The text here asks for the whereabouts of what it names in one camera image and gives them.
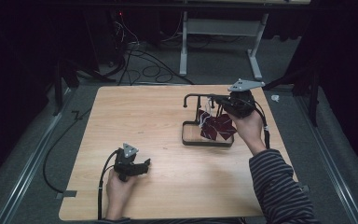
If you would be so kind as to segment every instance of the gray floor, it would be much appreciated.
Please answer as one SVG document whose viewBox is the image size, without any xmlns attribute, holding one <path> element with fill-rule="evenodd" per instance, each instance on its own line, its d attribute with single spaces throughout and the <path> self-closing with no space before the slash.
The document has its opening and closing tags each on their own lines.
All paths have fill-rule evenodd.
<svg viewBox="0 0 358 224">
<path fill-rule="evenodd" d="M 204 46 L 203 42 L 191 43 L 193 48 L 190 48 L 188 53 L 186 78 L 195 84 L 232 84 L 239 77 L 253 80 L 250 64 L 245 58 L 245 51 L 252 46 L 253 40 L 242 38 L 230 41 L 234 38 L 221 36 L 216 36 L 213 39 L 216 41 L 203 48 L 200 48 Z M 257 60 L 264 82 L 269 83 L 284 74 L 298 41 L 281 42 L 278 38 L 262 40 L 257 52 Z M 161 45 L 156 48 L 143 43 L 139 50 L 154 55 L 177 72 L 180 47 L 173 42 L 167 44 L 170 45 Z M 126 74 L 123 77 L 123 85 L 128 85 L 129 81 L 133 81 L 137 77 L 135 71 L 142 73 L 143 69 L 150 65 L 153 64 L 145 59 L 131 57 L 128 68 L 131 79 Z M 108 69 L 108 67 L 102 66 L 102 71 Z M 154 71 L 157 71 L 157 68 L 145 70 L 147 75 L 152 75 Z M 142 76 L 138 81 L 146 84 L 145 82 L 156 82 L 156 78 Z M 170 83 L 185 84 L 186 82 L 179 77 L 173 77 Z M 52 116 L 55 107 L 54 102 L 50 101 L 22 135 L 21 140 L 13 148 L 11 155 L 0 170 L 0 221 L 2 223 L 63 223 L 58 216 L 62 200 L 56 199 L 57 193 L 51 190 L 43 179 L 43 158 L 46 156 L 47 150 L 52 147 L 47 163 L 48 179 L 56 188 L 65 189 L 88 117 L 77 122 L 61 139 L 60 137 L 75 120 L 75 114 L 72 111 L 80 111 L 81 114 L 91 108 L 95 94 L 102 85 L 104 84 L 100 82 L 81 80 L 81 85 L 77 90 L 71 90 L 66 94 L 67 105 L 59 119 Z M 353 207 L 352 211 L 358 210 L 358 159 L 331 112 L 323 90 L 320 91 L 320 103 L 317 110 L 319 126 L 313 128 L 301 109 L 302 102 L 304 100 L 307 102 L 307 97 L 293 97 L 290 89 L 290 86 L 281 86 L 272 91 L 266 91 L 265 94 L 297 177 L 301 183 L 310 186 L 309 196 L 314 203 L 316 216 L 322 223 L 356 223 L 350 219 L 351 212 L 345 209 L 345 201 L 350 199 L 340 198 L 340 194 L 337 193 L 339 188 L 334 184 L 334 177 L 329 172 L 329 164 L 325 162 L 321 147 L 328 149 L 339 170 L 339 177 L 342 177 L 355 201 L 357 209 Z M 279 103 L 270 100 L 272 94 L 280 95 Z M 27 179 L 29 186 L 26 185 L 21 190 L 23 195 L 15 195 L 17 201 L 12 200 L 11 192 L 17 190 L 15 187 L 16 183 L 21 180 L 21 172 L 24 167 L 28 167 L 27 162 L 30 158 L 37 155 L 36 150 L 40 148 L 40 141 L 54 120 L 57 121 L 57 125 L 52 127 L 51 137 L 45 150 L 40 153 L 41 162 L 34 164 L 35 172 L 31 173 Z M 323 139 L 322 145 L 320 141 L 317 141 L 318 134 Z M 260 217 L 248 218 L 249 223 L 263 223 L 263 221 L 263 218 Z"/>
</svg>

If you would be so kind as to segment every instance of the hand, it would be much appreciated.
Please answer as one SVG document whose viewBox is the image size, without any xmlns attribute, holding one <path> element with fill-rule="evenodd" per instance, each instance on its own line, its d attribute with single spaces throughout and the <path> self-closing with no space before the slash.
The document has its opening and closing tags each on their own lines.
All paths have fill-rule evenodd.
<svg viewBox="0 0 358 224">
<path fill-rule="evenodd" d="M 266 146 L 264 145 L 263 140 L 261 140 L 263 120 L 256 111 L 243 119 L 239 119 L 230 114 L 228 115 L 232 121 L 234 121 L 240 138 L 243 139 L 254 156 L 259 152 L 266 150 Z"/>
<path fill-rule="evenodd" d="M 130 198 L 136 180 L 137 176 L 130 176 L 127 178 L 127 182 L 123 182 L 113 169 L 110 170 L 106 184 L 108 196 L 106 219 L 118 220 L 123 217 L 124 207 Z"/>
</svg>

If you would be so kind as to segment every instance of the wire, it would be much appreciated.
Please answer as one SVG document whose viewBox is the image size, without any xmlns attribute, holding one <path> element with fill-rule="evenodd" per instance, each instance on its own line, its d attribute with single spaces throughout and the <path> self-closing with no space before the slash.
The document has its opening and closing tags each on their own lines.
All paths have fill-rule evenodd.
<svg viewBox="0 0 358 224">
<path fill-rule="evenodd" d="M 199 43 L 202 41 L 206 41 L 206 43 L 199 47 L 191 46 L 191 44 L 190 44 L 190 43 L 192 43 L 190 41 L 191 38 L 195 39 L 195 42 L 193 42 L 193 43 Z M 204 49 L 211 43 L 211 40 L 212 39 L 211 39 L 210 35 L 189 35 L 188 39 L 187 39 L 187 46 L 191 49 Z"/>
<path fill-rule="evenodd" d="M 118 61 L 118 66 L 111 72 L 106 73 L 103 75 L 104 77 L 111 77 L 112 75 L 117 74 L 121 69 L 124 68 L 126 65 L 126 60 L 124 59 L 124 56 L 121 56 Z"/>
<path fill-rule="evenodd" d="M 92 76 L 92 77 L 94 77 L 94 78 L 97 78 L 97 79 L 99 79 L 99 80 L 101 80 L 101 81 L 104 81 L 104 82 L 116 82 L 115 79 L 108 78 L 108 76 L 111 76 L 111 75 L 113 75 L 114 73 L 120 71 L 120 70 L 122 69 L 122 66 L 123 66 L 122 63 L 125 62 L 125 60 L 120 60 L 120 62 L 122 62 L 122 63 L 119 65 L 119 67 L 118 67 L 117 69 L 115 69 L 114 71 L 112 71 L 112 72 L 110 72 L 110 73 L 108 73 L 108 74 L 106 74 L 106 75 L 101 75 L 99 72 L 89 70 L 88 68 L 86 68 L 86 67 L 84 67 L 84 66 L 82 66 L 82 65 L 80 65 L 80 64 L 78 64 L 78 63 L 76 63 L 76 62 L 74 62 L 74 61 L 72 61 L 72 60 L 65 59 L 65 58 L 60 58 L 60 60 L 63 61 L 63 62 L 69 63 L 69 64 L 71 64 L 74 68 L 79 69 L 79 70 L 81 70 L 81 71 L 84 71 L 84 72 L 86 72 L 87 74 L 89 74 L 90 76 Z"/>
<path fill-rule="evenodd" d="M 172 76 L 179 77 L 182 80 L 184 80 L 185 82 L 187 82 L 187 83 L 189 83 L 191 85 L 194 85 L 194 83 L 191 80 L 189 80 L 189 79 L 187 79 L 185 77 L 181 77 L 181 76 L 177 75 L 175 72 L 173 72 L 173 70 L 167 64 L 165 64 L 164 62 L 162 62 L 161 60 L 159 60 L 155 56 L 153 56 L 153 55 L 151 55 L 151 54 L 149 54 L 147 52 L 141 51 L 141 50 L 134 50 L 134 52 L 141 52 L 143 55 L 147 55 L 148 57 L 151 57 L 152 59 L 156 60 L 158 63 L 162 64 L 163 67 L 161 67 L 161 68 L 168 70 Z M 145 57 L 140 57 L 140 58 L 143 58 L 145 60 L 148 60 L 149 62 L 152 62 L 151 60 L 146 59 Z"/>
<path fill-rule="evenodd" d="M 182 24 L 182 19 L 183 19 L 183 12 L 180 14 L 180 19 L 179 19 L 178 25 L 176 27 L 175 33 L 173 33 L 173 35 L 171 35 L 171 37 L 169 37 L 167 39 L 160 40 L 161 42 L 166 42 L 166 41 L 169 41 L 169 40 L 172 40 L 172 39 L 176 39 L 179 36 L 182 36 L 182 35 L 177 35 L 178 32 L 179 32 L 180 25 Z"/>
<path fill-rule="evenodd" d="M 120 80 L 119 80 L 118 83 L 117 83 L 118 86 L 121 84 L 121 82 L 122 82 L 122 80 L 123 80 L 123 77 L 124 77 L 124 75 L 126 74 L 126 71 L 127 71 L 128 67 L 129 67 L 129 64 L 130 64 L 130 56 L 131 56 L 132 51 L 133 51 L 133 49 L 130 50 L 130 53 L 129 53 L 128 57 L 127 57 L 126 67 L 125 67 L 123 73 L 121 74 Z"/>
<path fill-rule="evenodd" d="M 107 164 L 110 162 L 110 160 L 112 159 L 112 157 L 114 155 L 116 155 L 118 152 L 118 150 L 114 151 L 112 154 L 110 154 L 110 156 L 107 158 L 106 163 L 103 167 L 103 171 L 101 172 L 101 176 L 100 176 L 100 184 L 98 186 L 98 220 L 101 220 L 103 218 L 103 176 L 106 173 L 107 170 L 109 170 L 111 167 L 113 166 L 109 166 L 107 167 Z"/>
<path fill-rule="evenodd" d="M 64 193 L 64 190 L 62 189 L 58 189 L 56 187 L 54 187 L 53 185 L 50 184 L 50 182 L 48 181 L 48 176 L 46 174 L 46 166 L 48 163 L 48 156 L 50 155 L 52 149 L 60 142 L 60 140 L 66 135 L 66 133 L 68 133 L 69 130 L 71 130 L 71 128 L 81 119 L 83 119 L 84 116 L 86 116 L 89 112 L 91 111 L 91 108 L 88 109 L 86 112 L 84 112 L 80 117 L 78 117 L 71 125 L 69 125 L 68 128 L 66 128 L 65 131 L 63 131 L 63 133 L 61 134 L 61 136 L 54 142 L 54 144 L 51 146 L 51 148 L 48 150 L 48 153 L 46 154 L 46 157 L 44 159 L 43 162 L 43 178 L 46 182 L 46 184 L 53 189 L 54 191 L 58 192 L 58 193 Z"/>
<path fill-rule="evenodd" d="M 143 58 L 143 57 L 140 57 L 140 58 L 145 59 L 145 60 L 147 60 L 147 61 L 149 61 L 149 62 L 155 64 L 155 65 L 147 66 L 146 68 L 144 68 L 144 70 L 142 71 L 142 74 L 143 74 L 145 77 L 154 77 L 157 83 L 166 83 L 166 82 L 169 82 L 169 81 L 172 80 L 173 75 L 170 73 L 170 71 L 169 71 L 168 69 L 166 69 L 166 68 L 164 68 L 164 67 L 160 67 L 160 66 L 158 66 L 157 63 L 152 62 L 152 61 L 150 61 L 150 60 L 148 60 L 148 59 L 146 59 L 146 58 Z M 157 68 L 158 71 L 157 71 L 155 74 L 148 75 L 148 74 L 146 73 L 146 70 L 149 70 L 149 69 L 151 69 L 151 68 Z M 161 74 L 161 70 L 167 71 L 168 74 Z"/>
<path fill-rule="evenodd" d="M 136 35 L 126 26 L 126 23 L 124 23 L 123 12 L 120 11 L 120 12 L 119 12 L 119 15 L 120 15 L 120 18 L 121 18 L 121 22 L 123 23 L 122 25 L 126 28 L 126 30 L 127 30 L 130 34 L 132 34 L 132 35 L 135 37 L 136 43 L 137 43 L 137 45 L 139 46 L 138 36 L 136 36 Z"/>
<path fill-rule="evenodd" d="M 130 72 L 133 72 L 133 73 L 136 73 L 138 76 L 136 77 L 136 79 L 134 79 L 133 81 L 131 81 L 131 74 Z M 128 77 L 129 77 L 129 83 L 130 83 L 130 86 L 132 86 L 137 80 L 139 80 L 139 78 L 141 78 L 141 74 L 136 71 L 136 70 L 128 70 L 127 71 L 127 74 L 128 74 Z"/>
<path fill-rule="evenodd" d="M 211 35 L 210 38 L 212 42 L 216 42 L 216 43 L 234 43 L 246 37 L 245 35 L 234 35 L 233 36 L 234 38 L 232 40 L 224 40 L 224 39 L 214 38 L 215 36 L 220 36 L 220 35 Z"/>
<path fill-rule="evenodd" d="M 117 31 L 116 31 L 116 35 L 118 36 L 118 33 L 119 33 L 120 31 L 122 31 L 122 32 L 121 32 L 121 43 L 123 43 L 123 42 L 124 42 L 124 36 L 126 36 L 125 33 L 124 33 L 124 27 L 123 27 L 123 26 L 120 24 L 120 22 L 118 22 L 118 21 L 115 21 L 115 24 L 118 25 L 118 29 L 117 29 Z"/>
</svg>

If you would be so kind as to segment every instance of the striped sleeve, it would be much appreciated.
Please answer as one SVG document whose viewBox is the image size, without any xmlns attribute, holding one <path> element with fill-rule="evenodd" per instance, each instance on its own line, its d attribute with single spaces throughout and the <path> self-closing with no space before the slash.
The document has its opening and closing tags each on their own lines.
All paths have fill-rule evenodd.
<svg viewBox="0 0 358 224">
<path fill-rule="evenodd" d="M 293 168 L 275 149 L 249 160 L 255 196 L 267 223 L 320 223 L 310 199 L 293 179 Z"/>
<path fill-rule="evenodd" d="M 128 217 L 123 217 L 119 220 L 101 219 L 95 222 L 95 224 L 128 224 L 131 220 Z"/>
</svg>

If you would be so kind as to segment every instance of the wooden table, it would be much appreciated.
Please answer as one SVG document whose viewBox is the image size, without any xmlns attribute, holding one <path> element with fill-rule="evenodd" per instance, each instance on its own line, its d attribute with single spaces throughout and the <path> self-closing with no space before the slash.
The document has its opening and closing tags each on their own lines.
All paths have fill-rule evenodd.
<svg viewBox="0 0 358 224">
<path fill-rule="evenodd" d="M 131 218 L 262 216 L 253 190 L 247 146 L 234 135 L 232 147 L 182 144 L 182 123 L 195 119 L 196 97 L 189 93 L 226 94 L 226 85 L 101 87 L 77 154 L 63 199 L 62 220 L 97 219 L 98 182 L 107 157 L 128 143 L 137 147 L 135 163 L 151 159 L 127 204 Z M 291 164 L 262 89 L 252 93 L 263 107 L 271 147 Z M 103 189 L 103 216 L 107 206 Z"/>
</svg>

